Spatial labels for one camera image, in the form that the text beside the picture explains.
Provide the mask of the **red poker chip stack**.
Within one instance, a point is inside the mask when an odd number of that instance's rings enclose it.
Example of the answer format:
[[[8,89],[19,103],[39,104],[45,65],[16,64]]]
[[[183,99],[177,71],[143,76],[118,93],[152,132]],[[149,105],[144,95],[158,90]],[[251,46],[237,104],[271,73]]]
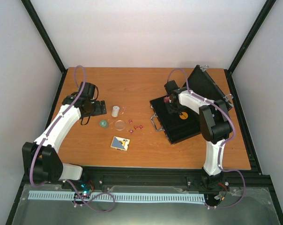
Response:
[[[164,102],[165,102],[165,103],[169,103],[169,102],[170,102],[170,98],[169,98],[169,97],[165,97],[165,98],[164,98]]]

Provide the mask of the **right controller circuit board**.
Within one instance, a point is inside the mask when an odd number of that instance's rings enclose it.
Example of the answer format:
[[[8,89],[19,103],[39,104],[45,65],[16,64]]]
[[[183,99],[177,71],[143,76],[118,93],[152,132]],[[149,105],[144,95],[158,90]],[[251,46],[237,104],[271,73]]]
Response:
[[[218,200],[219,202],[223,201],[227,195],[228,192],[228,188],[226,185],[224,185],[223,183],[218,183],[218,185],[221,187],[221,191],[219,192],[219,194],[217,194],[214,199]]]

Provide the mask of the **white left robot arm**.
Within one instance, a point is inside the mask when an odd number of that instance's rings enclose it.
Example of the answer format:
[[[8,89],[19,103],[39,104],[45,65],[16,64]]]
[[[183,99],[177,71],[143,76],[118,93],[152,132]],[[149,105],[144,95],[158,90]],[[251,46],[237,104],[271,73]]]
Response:
[[[88,186],[89,177],[79,165],[62,163],[58,156],[60,146],[76,122],[84,125],[84,118],[107,113],[105,101],[98,100],[98,87],[82,82],[77,92],[64,98],[58,114],[46,130],[34,141],[22,147],[23,167],[32,186],[35,180],[42,184],[59,180],[72,180],[82,189]]]

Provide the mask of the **yellow big blind button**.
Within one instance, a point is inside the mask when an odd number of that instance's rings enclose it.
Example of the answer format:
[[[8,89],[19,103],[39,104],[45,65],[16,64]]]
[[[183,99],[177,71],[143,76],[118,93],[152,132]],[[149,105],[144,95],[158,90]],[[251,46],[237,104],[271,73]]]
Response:
[[[180,112],[179,113],[179,117],[182,119],[182,120],[186,120],[188,118],[188,113],[186,112]]]

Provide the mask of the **white poker chip stack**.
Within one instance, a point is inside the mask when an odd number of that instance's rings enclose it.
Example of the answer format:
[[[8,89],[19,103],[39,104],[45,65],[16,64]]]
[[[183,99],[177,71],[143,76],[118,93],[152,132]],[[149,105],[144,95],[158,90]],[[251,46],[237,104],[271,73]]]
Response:
[[[112,107],[112,117],[116,118],[119,115],[120,107],[115,105]]]

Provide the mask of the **controller circuit board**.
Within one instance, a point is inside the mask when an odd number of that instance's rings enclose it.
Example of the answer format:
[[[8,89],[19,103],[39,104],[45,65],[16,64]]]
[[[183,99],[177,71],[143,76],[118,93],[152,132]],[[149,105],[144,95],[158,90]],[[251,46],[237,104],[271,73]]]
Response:
[[[82,198],[84,200],[90,200],[92,197],[92,194],[95,190],[94,187],[94,183],[93,181],[87,181],[87,182],[83,182],[83,181],[77,181],[75,183],[76,187],[79,188],[79,193],[82,196]]]
[[[218,183],[218,185],[221,187],[221,191],[219,192],[219,194],[217,194],[214,199],[218,200],[219,202],[223,201],[227,195],[228,192],[228,188],[226,185],[224,185],[223,183]]]

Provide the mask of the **black aluminium frame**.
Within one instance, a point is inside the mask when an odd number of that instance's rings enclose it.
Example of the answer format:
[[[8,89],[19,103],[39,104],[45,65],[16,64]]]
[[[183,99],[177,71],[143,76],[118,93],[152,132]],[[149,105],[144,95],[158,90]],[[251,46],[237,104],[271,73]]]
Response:
[[[267,0],[262,9],[260,10],[257,18],[255,19],[251,29],[249,30],[245,40],[243,41],[241,47],[239,48],[236,56],[234,57],[230,67],[224,70],[226,81],[229,87],[229,90],[233,93],[233,105],[235,112],[237,114],[237,119],[239,123],[239,127],[241,130],[241,134],[243,136],[243,141],[246,147],[246,151],[248,154],[248,158],[250,161],[250,170],[242,170],[242,174],[245,178],[246,185],[249,187],[268,187],[270,190],[270,196],[273,201],[277,217],[279,219],[279,223],[283,225],[283,212],[277,198],[275,188],[273,186],[271,177],[269,175],[264,175],[260,163],[258,161],[258,157],[256,154],[256,150],[253,145],[253,141],[249,132],[249,128],[245,119],[244,112],[242,110],[242,106],[237,94],[237,90],[232,78],[232,74],[238,64],[240,63],[241,59],[243,58],[244,54],[246,53],[248,47],[250,46],[251,42],[255,38],[257,32],[259,31],[260,27],[262,26],[263,22],[267,18],[269,12],[271,11],[272,7],[275,5],[276,0]],[[41,22],[33,4],[29,0],[22,0],[22,4],[24,5],[27,13],[29,14],[31,20],[33,21],[36,29],[38,30],[41,38],[43,39],[46,47],[48,48],[50,54],[52,55],[55,63],[57,64],[62,76],[59,82],[59,86],[52,104],[52,108],[49,114],[48,119],[52,119],[54,114],[54,107],[57,105],[59,95],[62,90],[62,86],[65,82],[65,78],[67,75],[68,69],[66,69],[46,31]],[[124,185],[130,184],[145,184],[145,185],[152,185],[152,184],[161,184],[163,179],[167,179],[169,175],[174,175],[175,180],[178,180],[179,177],[185,175],[186,177],[190,178],[199,178],[200,170],[199,169],[151,169],[151,168],[125,168],[125,167],[96,167],[96,166],[86,166],[84,169],[91,173],[97,172],[99,174],[108,175],[114,181],[120,181]]]

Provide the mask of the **playing card deck box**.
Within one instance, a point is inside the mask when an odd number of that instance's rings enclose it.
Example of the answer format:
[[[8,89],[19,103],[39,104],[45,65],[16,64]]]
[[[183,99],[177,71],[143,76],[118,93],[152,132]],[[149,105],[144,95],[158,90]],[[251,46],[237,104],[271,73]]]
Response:
[[[114,136],[111,142],[111,148],[121,151],[127,151],[130,139]]]

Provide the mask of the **green poker chip stack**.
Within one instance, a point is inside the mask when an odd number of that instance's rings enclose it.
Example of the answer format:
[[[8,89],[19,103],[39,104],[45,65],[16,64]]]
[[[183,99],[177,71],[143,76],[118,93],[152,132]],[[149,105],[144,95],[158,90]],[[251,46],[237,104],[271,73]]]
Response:
[[[108,123],[107,120],[101,120],[101,121],[99,122],[99,125],[100,125],[100,127],[102,127],[102,128],[108,128],[108,127],[109,127],[109,123]]]

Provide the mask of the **clear dealer button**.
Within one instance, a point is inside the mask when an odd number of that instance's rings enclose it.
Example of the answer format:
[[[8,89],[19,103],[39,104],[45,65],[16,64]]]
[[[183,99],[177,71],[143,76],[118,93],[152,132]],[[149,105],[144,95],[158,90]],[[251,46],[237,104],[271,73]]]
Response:
[[[126,127],[126,123],[123,120],[116,121],[114,125],[118,131],[121,131]]]

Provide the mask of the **left controller circuit board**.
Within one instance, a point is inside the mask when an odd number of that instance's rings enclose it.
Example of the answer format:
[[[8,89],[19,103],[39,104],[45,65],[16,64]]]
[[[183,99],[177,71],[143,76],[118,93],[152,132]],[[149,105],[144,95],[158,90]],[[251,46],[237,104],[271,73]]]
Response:
[[[79,188],[79,193],[82,196],[82,198],[84,200],[90,200],[92,197],[92,194],[95,190],[94,187],[94,183],[93,181],[87,181],[87,182],[83,182],[83,181],[77,181],[75,183],[76,187]]]

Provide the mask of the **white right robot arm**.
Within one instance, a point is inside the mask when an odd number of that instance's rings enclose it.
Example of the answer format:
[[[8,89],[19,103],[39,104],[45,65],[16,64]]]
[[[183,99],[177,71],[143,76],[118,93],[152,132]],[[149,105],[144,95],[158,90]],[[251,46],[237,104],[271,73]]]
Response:
[[[165,103],[185,106],[199,115],[200,132],[206,141],[206,158],[201,176],[202,186],[211,190],[222,179],[223,152],[230,133],[235,133],[223,100],[213,101],[200,96],[188,87],[179,88],[174,80],[164,85]]]

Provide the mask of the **black poker set case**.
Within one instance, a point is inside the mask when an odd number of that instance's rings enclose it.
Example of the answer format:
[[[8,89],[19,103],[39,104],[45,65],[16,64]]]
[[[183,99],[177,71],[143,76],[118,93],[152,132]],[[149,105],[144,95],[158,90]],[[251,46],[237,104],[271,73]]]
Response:
[[[199,65],[193,69],[182,88],[186,87],[207,99],[213,101],[223,100],[226,103],[227,111],[233,107],[210,75],[203,71]],[[165,132],[169,142],[176,144],[201,134],[199,115],[185,106],[183,106],[182,112],[188,113],[186,120],[182,120],[179,113],[169,114],[164,102],[165,97],[167,97],[167,94],[151,100],[150,105],[161,125],[161,130]]]

